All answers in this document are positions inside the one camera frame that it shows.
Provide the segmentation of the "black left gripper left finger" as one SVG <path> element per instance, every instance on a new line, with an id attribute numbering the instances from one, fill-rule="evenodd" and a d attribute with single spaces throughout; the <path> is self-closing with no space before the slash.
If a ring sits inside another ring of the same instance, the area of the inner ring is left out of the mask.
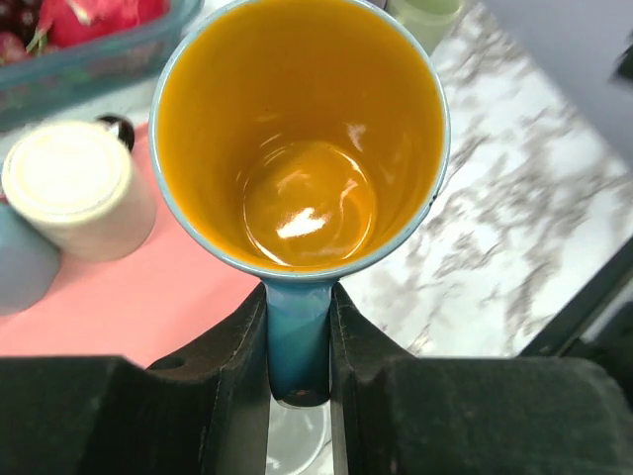
<path id="1" fill-rule="evenodd" d="M 151 473 L 264 473 L 270 389 L 263 285 L 147 370 L 167 383 Z"/>

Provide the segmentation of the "cream ceramic mug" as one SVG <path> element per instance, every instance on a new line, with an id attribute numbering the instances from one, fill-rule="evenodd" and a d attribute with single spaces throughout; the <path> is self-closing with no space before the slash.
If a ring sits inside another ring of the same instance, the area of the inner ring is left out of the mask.
<path id="1" fill-rule="evenodd" d="M 18 139 L 1 185 L 18 214 L 66 253 L 120 259 L 149 237 L 155 201 L 133 160 L 136 132 L 120 116 L 57 121 Z"/>

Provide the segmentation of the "green ceramic mug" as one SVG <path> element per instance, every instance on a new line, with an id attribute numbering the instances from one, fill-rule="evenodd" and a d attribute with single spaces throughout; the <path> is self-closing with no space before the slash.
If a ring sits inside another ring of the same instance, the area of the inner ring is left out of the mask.
<path id="1" fill-rule="evenodd" d="M 432 54 L 459 19 L 463 0 L 389 0 L 387 12 Z"/>

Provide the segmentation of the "light blue faceted mug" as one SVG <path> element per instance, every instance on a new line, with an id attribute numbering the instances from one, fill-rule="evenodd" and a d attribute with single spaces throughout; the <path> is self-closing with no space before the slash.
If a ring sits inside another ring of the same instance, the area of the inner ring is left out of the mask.
<path id="1" fill-rule="evenodd" d="M 23 312 L 41 300 L 60 268 L 58 249 L 1 204 L 1 316 Z"/>

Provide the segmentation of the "blue-bottom beige mug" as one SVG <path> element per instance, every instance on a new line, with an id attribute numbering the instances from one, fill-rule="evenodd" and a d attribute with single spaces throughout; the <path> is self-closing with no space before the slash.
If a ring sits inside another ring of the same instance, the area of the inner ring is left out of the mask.
<path id="1" fill-rule="evenodd" d="M 428 54 L 366 1 L 234 1 L 167 61 L 148 138 L 181 227 L 265 286 L 273 397 L 323 404 L 334 284 L 403 244 L 444 179 Z"/>

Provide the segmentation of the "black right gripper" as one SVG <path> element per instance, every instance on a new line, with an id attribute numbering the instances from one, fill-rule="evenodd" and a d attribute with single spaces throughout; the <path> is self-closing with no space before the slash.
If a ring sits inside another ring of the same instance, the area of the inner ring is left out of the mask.
<path id="1" fill-rule="evenodd" d="M 612 79 L 628 82 L 633 81 L 633 47 L 628 47 L 618 58 Z"/>

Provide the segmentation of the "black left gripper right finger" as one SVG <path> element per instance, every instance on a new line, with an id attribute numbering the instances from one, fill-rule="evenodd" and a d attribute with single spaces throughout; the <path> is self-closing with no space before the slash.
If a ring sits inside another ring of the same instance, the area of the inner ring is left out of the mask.
<path id="1" fill-rule="evenodd" d="M 367 320 L 345 289 L 332 288 L 330 415 L 336 474 L 390 474 L 398 458 L 386 371 L 410 355 Z"/>

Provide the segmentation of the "small grey-purple mug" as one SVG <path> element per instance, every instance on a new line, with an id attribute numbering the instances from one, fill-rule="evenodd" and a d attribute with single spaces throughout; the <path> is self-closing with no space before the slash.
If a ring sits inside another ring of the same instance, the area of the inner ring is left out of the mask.
<path id="1" fill-rule="evenodd" d="M 265 473 L 304 473 L 328 441 L 329 427 L 329 403 L 313 408 L 291 408 L 272 399 Z"/>

